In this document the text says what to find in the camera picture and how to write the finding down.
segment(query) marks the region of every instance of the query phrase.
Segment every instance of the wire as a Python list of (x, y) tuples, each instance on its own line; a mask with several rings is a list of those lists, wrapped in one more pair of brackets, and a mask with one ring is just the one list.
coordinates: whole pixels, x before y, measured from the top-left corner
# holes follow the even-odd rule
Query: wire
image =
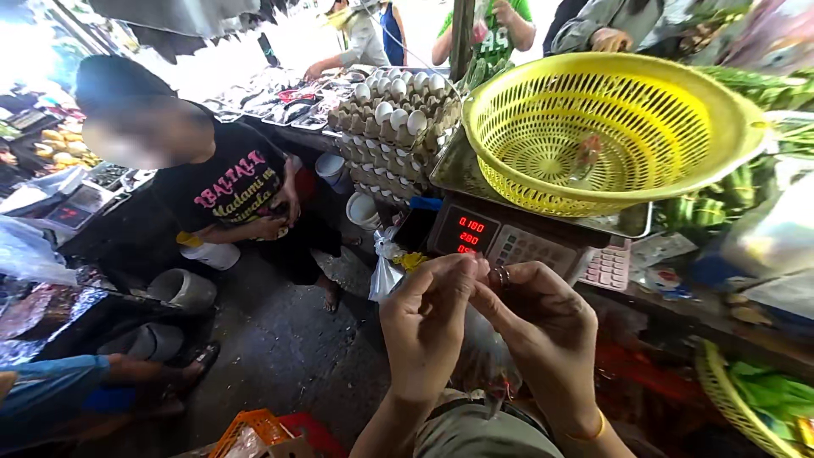
[[(369, 15), (370, 15), (370, 17), (373, 17), (373, 14), (374, 14), (374, 13), (373, 13), (373, 12), (372, 12), (372, 11), (371, 11), (371, 10), (370, 10), (368, 7), (367, 7), (367, 2), (366, 2), (365, 0), (361, 0), (361, 5), (362, 5), (362, 6), (363, 6), (363, 7), (364, 7), (366, 10), (367, 10), (367, 14), (369, 14)], [(418, 62), (421, 62), (421, 63), (424, 65), (424, 67), (425, 67), (425, 68), (427, 68), (427, 69), (432, 69), (432, 68), (433, 68), (433, 67), (432, 67), (432, 66), (430, 66), (430, 65), (429, 65), (427, 62), (424, 62), (424, 61), (423, 61), (423, 59), (421, 59), (420, 57), (418, 57), (417, 55), (415, 55), (415, 53), (413, 53), (412, 51), (410, 51), (409, 49), (407, 49), (407, 47), (406, 47), (406, 46), (404, 46), (404, 45), (401, 43), (401, 40), (396, 39), (396, 37), (394, 37), (394, 36), (393, 36), (393, 34), (392, 34), (392, 33), (390, 33), (390, 31), (389, 31), (389, 30), (385, 29), (384, 27), (382, 27), (382, 30), (383, 30), (383, 31), (384, 31), (384, 32), (385, 32), (387, 35), (389, 35), (389, 36), (390, 36), (390, 38), (392, 38), (394, 42), (398, 43), (398, 44), (399, 44), (399, 46), (401, 46), (401, 49), (405, 50), (405, 52), (410, 53), (410, 54), (411, 54), (411, 55), (412, 55), (414, 58), (418, 59)], [(449, 80), (449, 78), (447, 78), (446, 76), (442, 75), (441, 73), (435, 72), (435, 74), (440, 75), (440, 76), (441, 76), (441, 77), (444, 79), (444, 81), (445, 81), (447, 84), (449, 84), (449, 85), (450, 85), (450, 86), (453, 88), (453, 91), (455, 92), (455, 95), (457, 95), (458, 100), (460, 100), (460, 101), (461, 101), (461, 103), (463, 103), (463, 96), (462, 96), (462, 95), (461, 95), (461, 93), (458, 91), (457, 87), (455, 87), (455, 85), (453, 84), (453, 82), (452, 82), (452, 81), (450, 81), (450, 80)]]

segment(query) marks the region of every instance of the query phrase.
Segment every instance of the yellow plastic basket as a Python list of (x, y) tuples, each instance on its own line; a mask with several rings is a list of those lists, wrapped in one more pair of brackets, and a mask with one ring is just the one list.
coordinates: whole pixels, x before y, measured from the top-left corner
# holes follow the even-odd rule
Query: yellow plastic basket
[(718, 410), (749, 440), (777, 458), (803, 458), (788, 442), (777, 437), (743, 402), (729, 380), (718, 347), (704, 341), (695, 356), (698, 381)]
[[(763, 113), (709, 77), (640, 55), (575, 53), (514, 68), (463, 105), (487, 182), (525, 209), (612, 214), (712, 184), (750, 158)], [(568, 177), (580, 142), (602, 153), (580, 188)]]

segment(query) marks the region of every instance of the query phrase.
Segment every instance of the blue tank top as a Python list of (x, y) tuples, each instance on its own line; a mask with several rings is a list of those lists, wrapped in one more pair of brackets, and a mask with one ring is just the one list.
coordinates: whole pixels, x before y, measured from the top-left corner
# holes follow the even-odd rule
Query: blue tank top
[(401, 30), (396, 18), (393, 17), (393, 2), (387, 3), (387, 10), (382, 14), (379, 19), (379, 25), (383, 30), (390, 32), (396, 40), (390, 38), (387, 32), (382, 32), (384, 38), (384, 52), (387, 54), (387, 59), (390, 60), (390, 65), (404, 65), (405, 51), (401, 47)]

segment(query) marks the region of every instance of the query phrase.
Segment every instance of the gold bracelet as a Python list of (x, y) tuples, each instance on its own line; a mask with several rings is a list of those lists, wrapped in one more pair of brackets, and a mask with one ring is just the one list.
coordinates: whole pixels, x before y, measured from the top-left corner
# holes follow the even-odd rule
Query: gold bracelet
[(594, 434), (593, 436), (584, 436), (584, 437), (572, 436), (570, 434), (566, 434), (565, 437), (567, 437), (569, 439), (573, 439), (575, 441), (585, 441), (585, 442), (587, 442), (587, 441), (593, 441), (595, 438), (598, 438), (599, 436), (601, 436), (602, 433), (605, 432), (606, 420), (605, 420), (605, 415), (602, 413), (601, 410), (599, 410), (599, 408), (597, 408), (597, 412), (599, 412), (599, 431), (597, 431), (596, 434)]

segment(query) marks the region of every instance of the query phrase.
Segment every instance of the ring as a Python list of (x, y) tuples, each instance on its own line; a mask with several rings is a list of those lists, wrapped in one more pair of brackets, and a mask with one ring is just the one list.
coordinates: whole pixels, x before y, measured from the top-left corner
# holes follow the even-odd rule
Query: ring
[(501, 288), (509, 288), (509, 271), (507, 271), (503, 266), (494, 267), (492, 270), (497, 274), (497, 278), (500, 279)]

